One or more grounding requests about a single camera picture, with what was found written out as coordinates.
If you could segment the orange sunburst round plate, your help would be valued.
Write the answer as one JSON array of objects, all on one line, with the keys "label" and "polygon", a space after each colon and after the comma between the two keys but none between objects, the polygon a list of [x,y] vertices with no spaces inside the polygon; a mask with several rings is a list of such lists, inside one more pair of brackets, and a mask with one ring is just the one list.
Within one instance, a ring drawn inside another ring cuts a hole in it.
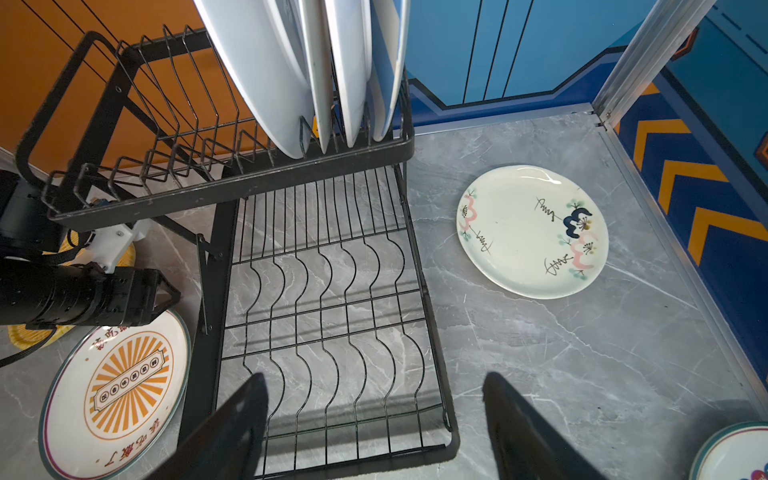
[{"label": "orange sunburst round plate", "polygon": [[139,327],[96,327],[70,352],[42,409],[39,449],[55,479],[110,479],[140,459],[177,411],[192,342],[167,310]]}]

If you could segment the green red rimmed plate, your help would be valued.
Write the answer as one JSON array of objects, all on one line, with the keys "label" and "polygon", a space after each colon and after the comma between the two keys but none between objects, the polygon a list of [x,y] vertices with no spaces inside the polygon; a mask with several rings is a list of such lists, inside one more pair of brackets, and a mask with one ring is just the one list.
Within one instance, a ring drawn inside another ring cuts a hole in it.
[{"label": "green red rimmed plate", "polygon": [[324,1],[346,143],[357,140],[371,74],[371,5],[361,0]]}]

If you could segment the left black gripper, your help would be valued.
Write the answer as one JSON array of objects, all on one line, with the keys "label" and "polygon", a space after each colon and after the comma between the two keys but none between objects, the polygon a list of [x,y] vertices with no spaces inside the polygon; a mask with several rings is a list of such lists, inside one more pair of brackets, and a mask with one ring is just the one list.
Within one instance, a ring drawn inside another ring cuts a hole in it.
[{"label": "left black gripper", "polygon": [[1,262],[3,325],[143,326],[180,299],[181,292],[155,269],[117,267],[106,273],[94,263]]}]

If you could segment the white green emblem plate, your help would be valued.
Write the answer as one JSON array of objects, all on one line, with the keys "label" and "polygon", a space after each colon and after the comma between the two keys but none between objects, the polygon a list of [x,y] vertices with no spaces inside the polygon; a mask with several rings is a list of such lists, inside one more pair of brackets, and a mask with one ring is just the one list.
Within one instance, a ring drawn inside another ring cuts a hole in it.
[{"label": "white green emblem plate", "polygon": [[197,1],[241,97],[274,144],[300,159],[314,114],[291,1]]}]

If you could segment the white plate red characters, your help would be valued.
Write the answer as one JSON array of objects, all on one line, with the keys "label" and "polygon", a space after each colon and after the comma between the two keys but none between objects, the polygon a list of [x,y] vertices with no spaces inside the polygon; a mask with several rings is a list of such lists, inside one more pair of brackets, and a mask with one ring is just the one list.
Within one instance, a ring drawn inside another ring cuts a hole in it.
[{"label": "white plate red characters", "polygon": [[767,480],[767,453],[766,422],[735,424],[716,432],[703,444],[688,478]]}]

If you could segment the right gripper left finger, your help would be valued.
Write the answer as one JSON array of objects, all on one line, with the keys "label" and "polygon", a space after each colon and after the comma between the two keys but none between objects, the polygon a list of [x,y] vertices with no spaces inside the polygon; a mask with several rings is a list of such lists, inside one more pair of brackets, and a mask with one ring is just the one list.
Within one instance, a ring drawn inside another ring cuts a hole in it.
[{"label": "right gripper left finger", "polygon": [[253,374],[150,479],[252,479],[267,426],[268,390]]}]

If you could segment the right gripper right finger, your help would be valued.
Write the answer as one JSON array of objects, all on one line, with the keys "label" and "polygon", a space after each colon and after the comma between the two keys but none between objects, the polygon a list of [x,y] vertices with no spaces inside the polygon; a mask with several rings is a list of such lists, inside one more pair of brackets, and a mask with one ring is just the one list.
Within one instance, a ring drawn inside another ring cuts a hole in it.
[{"label": "right gripper right finger", "polygon": [[499,373],[483,383],[489,438],[501,479],[602,479]]}]

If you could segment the black wire dish rack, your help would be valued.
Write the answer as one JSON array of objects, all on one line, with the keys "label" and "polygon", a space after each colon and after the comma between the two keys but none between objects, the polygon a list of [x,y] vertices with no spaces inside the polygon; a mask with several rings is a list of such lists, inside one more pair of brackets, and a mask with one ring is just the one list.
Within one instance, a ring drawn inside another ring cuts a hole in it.
[{"label": "black wire dish rack", "polygon": [[111,45],[86,33],[22,148],[30,152],[88,56],[113,66],[74,163],[51,175],[46,213],[95,237],[148,220],[192,243],[200,271],[182,436],[263,373],[260,478],[334,478],[452,459],[445,362],[407,200],[410,101],[381,142],[334,125],[299,160],[235,100],[204,30]]}]

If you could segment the blue striped plate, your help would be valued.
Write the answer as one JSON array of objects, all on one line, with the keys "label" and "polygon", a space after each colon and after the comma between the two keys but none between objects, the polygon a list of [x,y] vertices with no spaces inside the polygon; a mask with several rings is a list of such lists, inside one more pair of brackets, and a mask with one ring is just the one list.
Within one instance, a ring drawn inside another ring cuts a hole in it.
[{"label": "blue striped plate", "polygon": [[372,70],[366,103],[371,137],[380,142],[391,126],[405,70],[410,1],[373,0],[370,4]]},{"label": "blue striped plate", "polygon": [[324,2],[299,0],[299,22],[311,86],[317,137],[323,153],[327,152],[333,133],[333,84],[330,34]]}]

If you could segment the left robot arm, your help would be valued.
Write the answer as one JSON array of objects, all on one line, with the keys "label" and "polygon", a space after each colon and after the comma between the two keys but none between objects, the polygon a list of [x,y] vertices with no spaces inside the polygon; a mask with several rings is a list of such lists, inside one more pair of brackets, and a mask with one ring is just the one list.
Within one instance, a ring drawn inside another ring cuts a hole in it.
[{"label": "left robot arm", "polygon": [[143,326],[179,302],[161,271],[118,264],[147,222],[79,234],[51,221],[41,196],[20,175],[2,172],[2,324]]}]

